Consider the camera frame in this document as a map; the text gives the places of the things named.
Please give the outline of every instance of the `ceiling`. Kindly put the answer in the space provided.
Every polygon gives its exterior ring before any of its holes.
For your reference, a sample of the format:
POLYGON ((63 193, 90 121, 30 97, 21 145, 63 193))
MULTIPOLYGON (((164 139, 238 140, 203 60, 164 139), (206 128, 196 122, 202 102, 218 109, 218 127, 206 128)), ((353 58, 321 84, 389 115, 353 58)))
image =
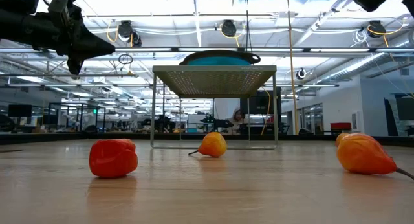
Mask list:
MULTIPOLYGON (((246 46, 246 5, 245 0, 77 0, 81 7, 86 27, 100 38, 109 41, 116 37, 116 26, 121 20, 131 20, 133 28, 139 33, 143 47, 237 47, 235 39, 224 37, 220 25, 225 19, 234 21, 237 35, 240 34, 240 47, 246 46)), ((251 45, 249 47, 289 47, 289 18, 287 0, 249 0, 249 27, 251 45)), ((47 12, 47 6, 40 1, 38 12, 47 12)), ((361 27, 367 27, 369 21, 379 20, 388 32, 400 31, 388 36, 391 42, 412 29, 413 18, 401 0, 388 0, 378 10, 368 13, 352 0, 290 0, 292 42, 295 47, 384 47, 382 38, 366 38, 356 43, 356 33, 361 27)), ((117 47, 129 47, 121 40, 112 43, 117 47)), ((3 40, 0 47, 24 47, 3 40)), ((96 78, 70 77, 44 78, 43 83, 54 84, 152 84, 152 68, 155 65, 178 65, 189 53, 183 52, 142 52, 133 53, 134 61, 130 65, 119 65, 117 60, 88 60, 83 64, 82 74, 96 74, 96 78), (104 77, 104 74, 126 74, 129 71, 136 77, 104 77)), ((8 53, 0 54, 8 63, 10 58, 22 74, 69 74, 65 58, 54 56, 52 59, 38 54, 8 53)), ((308 76, 323 76, 333 68, 353 59, 352 56, 325 54, 323 56, 305 56, 295 54, 294 71, 304 68, 312 73, 308 76)), ((277 84, 290 84, 289 54, 280 56, 266 54, 258 65, 276 65, 277 84)), ((3 73, 10 71, 0 67, 3 73)), ((12 83, 33 83, 13 78, 12 83)), ((123 87, 122 92, 135 99, 150 96, 147 87, 123 87)), ((60 87, 56 92, 67 96, 67 91, 89 93, 96 98, 118 97, 114 91, 103 91, 101 87, 60 87)))

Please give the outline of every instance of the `ceiling light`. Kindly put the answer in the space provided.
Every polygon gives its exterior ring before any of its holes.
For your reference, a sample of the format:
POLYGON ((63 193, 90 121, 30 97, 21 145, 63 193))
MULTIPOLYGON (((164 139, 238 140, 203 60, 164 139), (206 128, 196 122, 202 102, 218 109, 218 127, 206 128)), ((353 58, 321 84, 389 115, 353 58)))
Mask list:
POLYGON ((370 49, 311 49, 311 52, 368 52, 370 49))
POLYGON ((299 80, 304 79, 306 76, 306 70, 301 68, 299 71, 296 72, 296 78, 299 80))
POLYGON ((179 48, 179 52, 202 52, 206 50, 237 50, 237 48, 179 48))
POLYGON ((111 91, 118 93, 119 95, 122 95, 124 92, 121 90, 121 88, 118 87, 111 87, 110 88, 111 91))
POLYGON ((414 49, 399 48, 399 49, 377 49, 376 52, 414 52, 414 49))
POLYGON ((45 84, 47 87, 76 87, 76 84, 45 84))
POLYGON ((8 84, 10 87, 39 87, 40 84, 8 84))
POLYGON ((303 85, 304 87, 338 87, 338 84, 326 84, 326 85, 303 85))
MULTIPOLYGON (((271 48, 253 48, 255 52, 290 52, 290 48, 280 48, 280 49, 271 49, 271 48)), ((303 49, 293 48, 292 52, 303 52, 303 49)))
POLYGON ((81 96, 81 97, 90 97, 90 96, 92 96, 89 93, 82 93, 82 92, 72 92, 72 94, 78 95, 78 96, 81 96))
POLYGON ((56 88, 56 87, 51 87, 53 90, 55 90, 55 91, 59 91, 59 92, 63 92, 63 93, 66 93, 66 91, 64 91, 64 90, 62 90, 62 89, 60 89, 60 88, 56 88))
POLYGON ((171 52, 171 48, 124 48, 115 52, 171 52))
POLYGON ((46 82, 45 80, 41 79, 41 78, 37 78, 37 77, 31 77, 31 76, 18 76, 17 78, 26 80, 26 81, 30 81, 30 82, 46 82))
POLYGON ((224 20, 221 25, 221 33, 227 37, 234 37, 237 29, 232 20, 224 20))
POLYGON ((107 86, 112 86, 112 85, 107 85, 107 84, 81 84, 80 86, 82 86, 82 87, 107 87, 107 86))

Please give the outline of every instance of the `wall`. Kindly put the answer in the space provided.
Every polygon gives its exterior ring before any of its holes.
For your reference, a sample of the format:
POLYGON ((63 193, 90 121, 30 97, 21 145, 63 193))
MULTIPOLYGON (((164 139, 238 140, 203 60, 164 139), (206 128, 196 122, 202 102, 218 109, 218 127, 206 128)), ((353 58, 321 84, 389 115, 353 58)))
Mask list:
POLYGON ((216 98, 214 102, 214 117, 219 119, 231 118, 234 109, 240 107, 240 99, 238 98, 216 98))
POLYGON ((376 78, 362 78, 361 90, 364 110, 365 133, 373 136, 388 136, 386 110, 384 99, 395 99, 395 93, 409 93, 401 79, 404 79, 411 91, 414 91, 413 70, 410 76, 400 77, 399 72, 378 76, 376 78))
MULTIPOLYGON (((338 82, 339 87, 326 87, 317 91, 316 96, 300 96, 297 102, 297 109, 323 104, 323 128, 325 131, 331 130, 331 123, 352 122, 352 114, 355 111, 360 113, 360 131, 364 132, 362 95, 360 87, 360 77, 355 76, 349 82, 338 82)), ((282 112, 292 111, 293 102, 283 103, 282 112)))
POLYGON ((0 104, 31 104, 47 107, 49 102, 61 102, 60 94, 52 91, 41 91, 38 87, 28 87, 28 93, 20 89, 0 89, 0 104))

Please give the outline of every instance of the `yellow cable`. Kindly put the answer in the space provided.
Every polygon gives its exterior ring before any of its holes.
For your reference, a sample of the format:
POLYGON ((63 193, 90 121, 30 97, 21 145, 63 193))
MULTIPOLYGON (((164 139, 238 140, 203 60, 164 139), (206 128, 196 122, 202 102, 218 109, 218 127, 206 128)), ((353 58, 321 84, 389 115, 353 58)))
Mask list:
POLYGON ((115 36, 115 40, 111 39, 111 37, 109 36, 109 28, 111 28, 111 22, 108 23, 108 31, 106 32, 106 37, 108 37, 108 40, 111 41, 112 43, 115 43, 118 40, 118 29, 119 29, 119 25, 116 26, 116 36, 115 36))
MULTIPOLYGON (((266 114, 266 118, 267 118, 267 116, 269 116, 269 112, 270 112, 270 103, 271 103, 271 97, 270 97, 270 94, 269 94, 269 92, 264 88, 264 87, 262 87, 263 88, 263 90, 265 90, 265 92, 267 93, 267 95, 269 96, 269 105, 267 106, 267 114, 266 114)), ((266 122, 265 123, 263 123, 263 129, 261 130, 261 134, 263 135, 263 132, 265 131, 265 127, 266 127, 266 122)))
POLYGON ((226 36, 225 34, 223 34, 223 32, 222 32, 222 30, 221 30, 221 27, 222 27, 222 26, 223 26, 223 24, 221 23, 221 24, 220 24, 220 33, 221 33, 224 37, 226 37, 226 38, 229 38, 229 39, 235 39, 235 42, 237 43, 237 47, 240 47, 238 37, 242 36, 242 35, 245 33, 245 26, 243 26, 243 31, 242 31, 242 33, 240 33, 238 36, 233 36, 233 37, 226 36))
POLYGON ((294 80, 293 80, 293 42, 292 42, 292 24, 290 22, 290 1, 289 0, 287 0, 287 14, 288 14, 288 23, 289 23, 290 80, 292 82, 293 112, 294 112, 294 116, 295 116, 295 135, 296 135, 296 134, 298 134, 298 113, 296 111, 296 90, 295 90, 295 83, 294 83, 294 80))
POLYGON ((367 27, 367 29, 368 29, 368 31, 369 31, 369 32, 372 32, 372 33, 374 33, 374 34, 378 34, 378 35, 380 35, 380 36, 388 36, 388 35, 390 35, 390 34, 394 34, 394 33, 399 32, 399 31, 400 31, 400 30, 404 27, 404 24, 402 24, 402 25, 401 25, 401 27, 400 27, 398 30, 393 31, 393 32, 390 32, 390 33, 379 33, 379 32, 375 32, 375 31, 371 30, 369 27, 372 27, 372 25, 369 25, 369 26, 367 27))
MULTIPOLYGON (((384 38, 384 41, 385 41, 387 47, 389 47, 389 44, 388 44, 388 41, 387 41, 386 36, 383 36, 383 38, 384 38)), ((389 56, 391 57, 391 59, 393 60, 393 62, 395 62, 394 57, 393 57, 393 55, 391 53, 389 54, 389 56)))
POLYGON ((387 47, 389 47, 389 44, 388 44, 388 41, 387 41, 386 36, 383 36, 383 37, 384 37, 384 41, 386 42, 387 47))

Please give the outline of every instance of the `computer monitor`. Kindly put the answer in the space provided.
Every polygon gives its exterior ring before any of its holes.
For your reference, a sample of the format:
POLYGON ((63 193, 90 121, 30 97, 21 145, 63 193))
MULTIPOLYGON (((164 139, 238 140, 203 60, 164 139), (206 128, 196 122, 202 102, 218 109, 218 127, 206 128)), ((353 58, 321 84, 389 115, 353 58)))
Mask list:
POLYGON ((32 106, 24 104, 9 104, 9 117, 32 117, 32 106))
POLYGON ((398 98, 397 109, 400 120, 414 120, 414 99, 398 98))
MULTIPOLYGON (((276 95, 277 95, 277 107, 278 107, 278 124, 280 126, 281 124, 281 88, 276 88, 276 95)), ((258 90, 256 95, 251 96, 249 99, 250 103, 250 114, 251 115, 266 115, 266 114, 274 114, 273 109, 273 91, 264 91, 264 90, 258 90)), ((247 98, 241 98, 240 99, 240 111, 243 114, 248 113, 247 109, 247 98)))

